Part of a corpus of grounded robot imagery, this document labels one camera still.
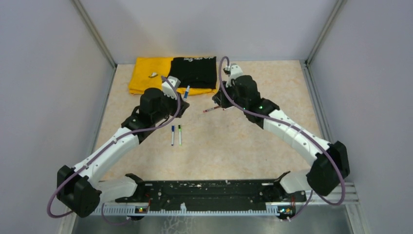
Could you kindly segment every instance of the black t-shirt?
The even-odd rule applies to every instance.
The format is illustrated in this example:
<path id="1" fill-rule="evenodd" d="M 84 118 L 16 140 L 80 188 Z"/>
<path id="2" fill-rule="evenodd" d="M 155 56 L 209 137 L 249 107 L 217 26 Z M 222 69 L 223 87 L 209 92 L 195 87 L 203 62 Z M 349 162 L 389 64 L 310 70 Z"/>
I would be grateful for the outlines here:
<path id="1" fill-rule="evenodd" d="M 169 76 L 181 81 L 179 87 L 215 89 L 217 83 L 217 57 L 174 58 Z"/>

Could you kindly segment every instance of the tabletop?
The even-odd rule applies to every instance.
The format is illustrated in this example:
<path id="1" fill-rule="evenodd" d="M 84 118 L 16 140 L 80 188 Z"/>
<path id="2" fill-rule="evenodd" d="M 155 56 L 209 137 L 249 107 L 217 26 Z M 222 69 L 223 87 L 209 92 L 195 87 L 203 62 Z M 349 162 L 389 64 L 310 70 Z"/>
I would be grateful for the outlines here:
<path id="1" fill-rule="evenodd" d="M 269 99 L 295 122 L 320 136 L 300 62 L 236 61 Z M 139 105 L 128 84 L 134 64 L 118 65 L 96 148 L 104 144 Z M 189 96 L 190 107 L 171 124 L 182 126 L 182 146 L 171 146 L 171 127 L 154 131 L 124 155 L 103 177 L 115 179 L 133 173 L 143 180 L 277 178 L 286 171 L 310 168 L 305 160 L 277 136 L 249 122 L 232 108 L 203 113 L 214 107 L 212 95 Z"/>

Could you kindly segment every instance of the white wall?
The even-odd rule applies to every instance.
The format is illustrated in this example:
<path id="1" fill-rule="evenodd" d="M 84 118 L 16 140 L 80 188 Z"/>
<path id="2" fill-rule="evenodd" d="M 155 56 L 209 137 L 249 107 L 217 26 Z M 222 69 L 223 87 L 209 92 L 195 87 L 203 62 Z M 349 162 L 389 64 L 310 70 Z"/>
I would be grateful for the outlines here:
<path id="1" fill-rule="evenodd" d="M 306 59 L 336 0 L 82 0 L 117 63 Z"/>
<path id="2" fill-rule="evenodd" d="M 374 234 L 413 233 L 412 12 L 349 0 L 311 66 Z"/>
<path id="3" fill-rule="evenodd" d="M 56 233 L 47 200 L 91 149 L 112 68 L 69 0 L 0 1 L 0 32 L 0 233 Z"/>

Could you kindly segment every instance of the green marker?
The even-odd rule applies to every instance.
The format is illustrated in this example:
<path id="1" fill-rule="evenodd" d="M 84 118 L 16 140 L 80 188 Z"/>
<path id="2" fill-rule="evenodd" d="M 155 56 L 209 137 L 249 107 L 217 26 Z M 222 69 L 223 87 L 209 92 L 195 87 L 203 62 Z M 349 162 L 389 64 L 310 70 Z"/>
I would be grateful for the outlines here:
<path id="1" fill-rule="evenodd" d="M 182 133 L 181 133 L 181 125 L 178 124 L 178 130 L 179 130 L 179 145 L 182 145 Z"/>

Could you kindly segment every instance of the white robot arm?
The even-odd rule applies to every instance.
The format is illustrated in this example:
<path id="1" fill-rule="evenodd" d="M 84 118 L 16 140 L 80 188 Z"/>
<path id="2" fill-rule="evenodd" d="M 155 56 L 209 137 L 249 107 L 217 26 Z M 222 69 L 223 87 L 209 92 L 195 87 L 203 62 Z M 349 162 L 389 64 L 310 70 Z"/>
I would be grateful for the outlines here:
<path id="1" fill-rule="evenodd" d="M 169 77 L 174 89 L 180 81 Z M 130 197 L 137 191 L 141 180 L 128 174 L 123 178 L 100 182 L 102 176 L 128 151 L 142 143 L 153 131 L 138 130 L 153 128 L 161 120 L 178 111 L 181 117 L 189 104 L 177 96 L 166 82 L 162 91 L 156 88 L 145 90 L 137 106 L 116 133 L 92 155 L 69 168 L 63 166 L 57 173 L 57 186 L 66 182 L 57 193 L 57 198 L 80 217 L 92 213 L 99 204 L 113 201 L 120 197 Z M 68 178 L 77 175 L 67 182 Z"/>
<path id="2" fill-rule="evenodd" d="M 136 175 L 127 174 L 121 179 L 100 182 L 102 176 L 124 154 L 137 147 L 153 132 L 138 133 L 136 130 L 154 127 L 166 116 L 176 112 L 177 98 L 182 103 L 177 117 L 181 117 L 188 108 L 189 104 L 180 96 L 177 97 L 171 87 L 163 85 L 162 91 L 147 89 L 141 96 L 140 106 L 133 110 L 116 133 L 95 153 L 72 168 L 63 166 L 58 171 L 57 186 L 64 182 L 67 184 L 57 193 L 57 198 L 80 217 L 86 217 L 94 212 L 99 204 L 114 200 L 145 203 L 146 208 L 152 201 L 151 214 L 160 212 L 162 215 L 165 210 L 182 211 L 182 207 L 188 211 L 206 212 L 270 211 L 272 209 L 266 206 L 268 202 L 291 198 L 305 201 L 305 195 L 301 191 L 312 189 L 319 195 L 330 194 L 339 184 L 339 179 L 324 153 L 328 152 L 342 177 L 346 178 L 350 171 L 345 146 L 339 141 L 332 144 L 315 136 L 288 117 L 278 105 L 261 98 L 256 82 L 251 76 L 244 75 L 238 65 L 232 64 L 224 71 L 229 76 L 224 85 L 225 90 L 236 104 L 252 113 L 280 119 L 285 124 L 251 114 L 245 114 L 247 119 L 288 143 L 307 161 L 311 169 L 287 172 L 277 179 L 266 180 L 144 182 Z M 178 79 L 169 77 L 168 80 L 175 88 L 179 86 Z M 222 87 L 212 99 L 223 108 L 232 106 L 223 94 Z"/>
<path id="3" fill-rule="evenodd" d="M 339 184 L 337 172 L 321 149 L 330 154 L 340 169 L 342 177 L 348 176 L 350 170 L 347 151 L 341 142 L 332 144 L 315 136 L 287 116 L 278 105 L 261 98 L 256 82 L 251 76 L 244 75 L 237 64 L 233 63 L 225 67 L 224 72 L 228 75 L 228 81 L 224 81 L 225 90 L 236 104 L 261 116 L 279 119 L 284 124 L 245 113 L 248 120 L 288 143 L 311 166 L 310 170 L 291 172 L 282 177 L 280 184 L 285 192 L 290 194 L 313 189 L 318 194 L 325 196 Z M 232 106 L 232 103 L 224 95 L 222 87 L 212 99 L 223 108 Z M 309 140 L 304 135 L 310 136 L 312 139 Z M 314 143 L 317 143 L 321 149 L 316 147 Z"/>

